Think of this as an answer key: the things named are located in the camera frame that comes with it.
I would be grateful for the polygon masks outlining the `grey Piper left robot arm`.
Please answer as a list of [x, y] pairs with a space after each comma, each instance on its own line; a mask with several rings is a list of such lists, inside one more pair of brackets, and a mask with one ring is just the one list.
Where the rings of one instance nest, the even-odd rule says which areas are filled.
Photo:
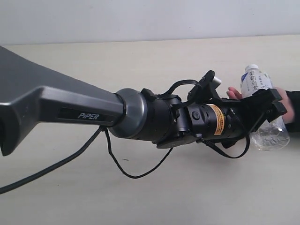
[[225, 148], [286, 112], [275, 89], [242, 100], [220, 98], [212, 70], [156, 95], [131, 88], [115, 93], [0, 49], [0, 149], [11, 154], [40, 122], [106, 127], [124, 139], [159, 149], [212, 141]]

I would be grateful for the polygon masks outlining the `dark jacket sleeve forearm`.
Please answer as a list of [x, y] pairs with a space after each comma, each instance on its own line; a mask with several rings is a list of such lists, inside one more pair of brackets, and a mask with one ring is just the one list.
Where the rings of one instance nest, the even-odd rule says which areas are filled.
[[300, 92], [299, 91], [286, 91], [289, 98], [289, 106], [291, 109], [288, 110], [289, 117], [287, 122], [287, 130], [290, 133], [300, 132]]

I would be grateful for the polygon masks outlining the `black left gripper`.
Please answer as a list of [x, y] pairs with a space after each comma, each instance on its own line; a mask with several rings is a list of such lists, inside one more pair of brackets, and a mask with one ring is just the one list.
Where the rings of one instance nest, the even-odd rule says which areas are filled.
[[[284, 115], [287, 110], [281, 100], [276, 89], [259, 89], [241, 101], [222, 98], [193, 103], [186, 107], [189, 128], [185, 144], [221, 143], [228, 149], [256, 132], [265, 121], [270, 123]], [[249, 128], [244, 104], [249, 106]]]

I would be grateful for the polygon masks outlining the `person's open hand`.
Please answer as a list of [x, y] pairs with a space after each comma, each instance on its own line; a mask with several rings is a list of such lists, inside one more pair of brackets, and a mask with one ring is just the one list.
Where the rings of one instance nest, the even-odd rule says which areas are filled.
[[[287, 113], [285, 113], [282, 116], [283, 121], [285, 124], [291, 124], [295, 121], [295, 112], [294, 112], [292, 102], [285, 90], [279, 87], [275, 87], [275, 89], [279, 92], [280, 96], [282, 97], [281, 103], [284, 105], [284, 107], [287, 110]], [[229, 87], [226, 93], [229, 98], [237, 99], [237, 100], [242, 99], [242, 94], [234, 87]]]

